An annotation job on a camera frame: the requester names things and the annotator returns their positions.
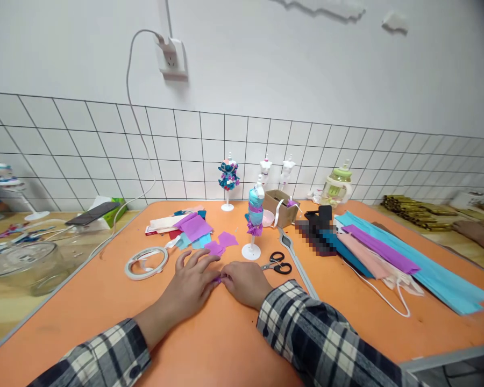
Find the smartphone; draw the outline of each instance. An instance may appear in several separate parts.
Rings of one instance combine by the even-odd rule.
[[[119,206],[120,206],[120,203],[117,203],[117,202],[102,203],[96,206],[95,208],[92,208],[91,210],[85,212],[84,214],[81,214],[78,217],[75,217],[65,222],[65,224],[85,226]]]

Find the plaid shirt sleeve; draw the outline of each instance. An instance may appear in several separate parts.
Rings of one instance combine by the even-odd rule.
[[[426,386],[362,340],[335,308],[288,281],[265,299],[257,328],[306,385]]]
[[[127,319],[68,352],[29,386],[132,386],[151,363],[140,328]]]

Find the tiled wall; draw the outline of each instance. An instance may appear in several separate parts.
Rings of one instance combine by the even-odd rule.
[[[405,194],[441,203],[459,189],[484,192],[484,139],[373,128],[290,122],[137,106],[135,112],[156,172],[155,187],[132,209],[165,199],[222,199],[218,166],[232,153],[245,199],[269,154],[269,188],[283,160],[296,167],[287,192],[306,198],[345,159],[353,199],[379,203]],[[134,198],[153,176],[130,107],[123,104],[0,94],[0,161],[27,184],[38,210],[87,209],[96,195]],[[0,189],[14,210],[26,210]]]

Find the scissors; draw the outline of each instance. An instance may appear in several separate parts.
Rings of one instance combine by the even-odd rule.
[[[262,270],[274,269],[280,274],[289,274],[292,271],[290,263],[282,262],[285,255],[282,252],[273,252],[269,257],[269,264],[262,266]]]

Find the table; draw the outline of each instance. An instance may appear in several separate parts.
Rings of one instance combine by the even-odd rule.
[[[214,239],[227,231],[240,243],[240,246],[228,248],[218,267],[243,260],[241,247],[250,241],[243,218],[247,202],[233,202],[232,212],[221,211],[221,202],[150,205],[0,348],[0,385],[27,384],[72,346],[135,315],[156,300],[173,276],[172,264],[178,254],[171,252],[169,266],[161,274],[140,282],[124,275],[125,262],[143,248],[163,246],[169,240],[166,235],[147,237],[143,234],[151,219],[200,204],[206,208],[207,221],[215,229]],[[312,202],[301,203],[303,211],[316,207]],[[378,221],[394,229],[398,237],[484,289],[482,269],[362,203],[349,202],[345,207],[366,220]],[[336,213],[343,210],[343,207],[337,208]],[[412,317],[403,318],[358,279],[339,257],[316,256],[292,226],[285,231],[293,239],[296,255],[319,297],[339,309],[365,340],[392,360],[404,363],[420,356],[427,359],[484,346],[484,311],[460,317],[430,294],[423,298],[407,294],[405,299]],[[278,235],[277,230],[266,228],[263,236],[257,238],[262,249],[257,263],[263,264],[273,251],[284,251]],[[292,263],[288,253],[286,260]],[[295,267],[288,276],[271,270],[266,276],[274,286],[289,278],[296,278],[304,285]],[[394,292],[381,283],[377,287],[397,308],[402,307]],[[157,366],[143,376],[142,382],[215,385],[229,380],[234,386],[300,385],[290,365],[272,352],[254,328],[256,318],[255,311],[234,301],[223,286],[218,287],[200,314],[177,327],[160,344],[153,354]],[[11,359],[15,362],[15,372],[7,371]],[[184,364],[187,372],[181,372]]]

